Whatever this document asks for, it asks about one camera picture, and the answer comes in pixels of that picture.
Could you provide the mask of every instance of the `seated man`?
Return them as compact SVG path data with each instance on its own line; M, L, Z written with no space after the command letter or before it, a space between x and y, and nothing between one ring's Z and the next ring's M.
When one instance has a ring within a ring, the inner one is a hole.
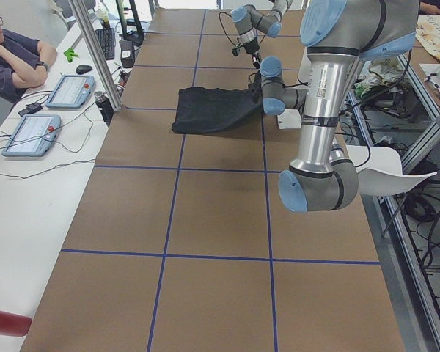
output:
M2 24L0 17L0 96L15 103L27 88L44 84L56 50L40 40L2 30Z
M440 0L423 0L420 2L420 15L440 15Z

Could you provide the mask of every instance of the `keyboard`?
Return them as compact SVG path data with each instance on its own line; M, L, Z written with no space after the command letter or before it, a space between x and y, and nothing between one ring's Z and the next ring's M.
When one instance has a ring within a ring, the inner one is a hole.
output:
M101 48L103 49L104 58L106 60L114 59L114 47L115 43L115 33L113 28L101 28L95 29L95 34L100 43Z

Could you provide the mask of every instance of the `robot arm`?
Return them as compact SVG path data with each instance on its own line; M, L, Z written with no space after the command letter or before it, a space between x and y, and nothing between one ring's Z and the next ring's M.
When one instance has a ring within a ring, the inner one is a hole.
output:
M256 10L254 5L245 5L231 12L233 23L239 34L239 44L233 48L233 55L237 56L239 49L244 47L252 56L253 64L259 68L260 55L259 43L254 29L275 38L282 25L282 16L292 5L293 0L269 0L274 3L272 10L264 15Z
M351 161L334 138L349 80L363 61L405 53L415 40L418 0L313 0L301 24L311 62L298 154L279 177L279 193L291 211L334 210L358 191ZM280 61L261 62L266 114L292 108Z

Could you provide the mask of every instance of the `red cylinder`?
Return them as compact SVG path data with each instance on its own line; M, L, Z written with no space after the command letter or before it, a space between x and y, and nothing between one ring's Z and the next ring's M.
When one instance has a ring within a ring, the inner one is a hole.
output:
M32 319L0 310L0 335L22 337L28 334Z

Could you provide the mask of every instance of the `wristwatch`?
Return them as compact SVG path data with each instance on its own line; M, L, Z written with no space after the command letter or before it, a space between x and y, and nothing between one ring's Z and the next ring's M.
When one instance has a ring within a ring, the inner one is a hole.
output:
M36 66L44 66L45 71L46 71L46 72L49 71L49 65L47 65L44 61L38 61L38 62L36 62Z

